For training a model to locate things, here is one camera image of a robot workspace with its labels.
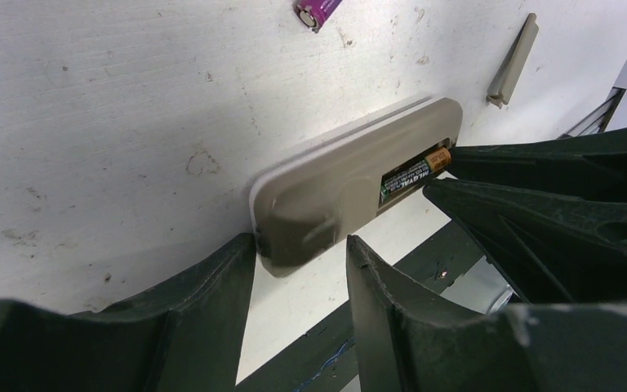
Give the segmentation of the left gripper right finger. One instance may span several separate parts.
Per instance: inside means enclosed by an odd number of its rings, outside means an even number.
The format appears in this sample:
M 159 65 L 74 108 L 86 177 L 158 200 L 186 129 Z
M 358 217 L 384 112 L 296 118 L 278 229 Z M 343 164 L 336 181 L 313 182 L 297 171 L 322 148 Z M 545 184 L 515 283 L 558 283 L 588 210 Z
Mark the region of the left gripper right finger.
M 481 314 L 346 240 L 364 391 L 627 391 L 627 303 Z

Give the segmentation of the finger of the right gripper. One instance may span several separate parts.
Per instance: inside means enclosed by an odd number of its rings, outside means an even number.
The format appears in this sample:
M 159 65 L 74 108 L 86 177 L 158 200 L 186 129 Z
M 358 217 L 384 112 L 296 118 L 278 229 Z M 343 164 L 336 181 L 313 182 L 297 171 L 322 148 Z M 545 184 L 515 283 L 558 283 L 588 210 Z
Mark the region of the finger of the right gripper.
M 627 203 L 464 180 L 423 195 L 528 304 L 627 302 Z
M 455 147 L 461 180 L 627 203 L 627 128 L 529 144 Z

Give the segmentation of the grey battery cover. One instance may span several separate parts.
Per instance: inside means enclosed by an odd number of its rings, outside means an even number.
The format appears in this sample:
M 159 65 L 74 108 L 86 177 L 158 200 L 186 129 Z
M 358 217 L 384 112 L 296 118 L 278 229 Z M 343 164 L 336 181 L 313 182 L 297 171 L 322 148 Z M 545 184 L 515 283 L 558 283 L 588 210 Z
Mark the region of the grey battery cover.
M 502 61 L 500 68 L 496 71 L 496 75 L 487 90 L 487 101 L 498 109 L 502 109 L 509 104 L 523 72 L 539 33 L 539 26 L 536 20 L 536 13 L 527 15 L 518 36 Z

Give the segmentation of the white grey remote control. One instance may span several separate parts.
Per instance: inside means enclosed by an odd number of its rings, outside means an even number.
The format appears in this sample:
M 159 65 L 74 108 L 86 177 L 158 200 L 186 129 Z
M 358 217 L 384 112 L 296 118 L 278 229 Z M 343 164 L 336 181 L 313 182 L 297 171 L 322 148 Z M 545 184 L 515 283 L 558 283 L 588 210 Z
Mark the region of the white grey remote control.
M 403 200 L 381 201 L 384 175 L 458 139 L 463 109 L 447 97 L 419 96 L 368 114 L 263 172 L 249 195 L 265 269 L 284 277 Z

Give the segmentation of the blue purple AAA battery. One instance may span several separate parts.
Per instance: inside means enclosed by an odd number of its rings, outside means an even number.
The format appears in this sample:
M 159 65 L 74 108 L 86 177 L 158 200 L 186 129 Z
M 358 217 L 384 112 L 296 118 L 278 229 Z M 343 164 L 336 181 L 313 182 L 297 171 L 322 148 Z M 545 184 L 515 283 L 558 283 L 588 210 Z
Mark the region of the blue purple AAA battery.
M 308 29 L 318 33 L 341 3 L 342 0 L 299 0 L 295 1 L 294 12 Z

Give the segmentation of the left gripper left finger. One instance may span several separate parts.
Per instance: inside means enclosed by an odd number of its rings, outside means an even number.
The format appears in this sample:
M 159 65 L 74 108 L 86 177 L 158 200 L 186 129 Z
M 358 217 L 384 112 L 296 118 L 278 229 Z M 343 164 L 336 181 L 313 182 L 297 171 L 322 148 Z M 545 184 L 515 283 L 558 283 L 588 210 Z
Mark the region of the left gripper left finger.
M 0 299 L 0 391 L 232 391 L 255 266 L 239 234 L 98 313 Z

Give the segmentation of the green copper AAA battery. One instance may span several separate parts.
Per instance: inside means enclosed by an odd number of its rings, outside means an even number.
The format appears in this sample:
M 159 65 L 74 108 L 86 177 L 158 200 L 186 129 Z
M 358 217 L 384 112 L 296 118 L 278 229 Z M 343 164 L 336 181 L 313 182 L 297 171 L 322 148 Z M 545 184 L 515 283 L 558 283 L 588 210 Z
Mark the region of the green copper AAA battery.
M 385 173 L 380 181 L 379 204 L 390 196 L 414 185 L 424 178 L 436 175 L 451 163 L 451 154 L 446 147 L 438 147 L 410 159 L 399 167 Z

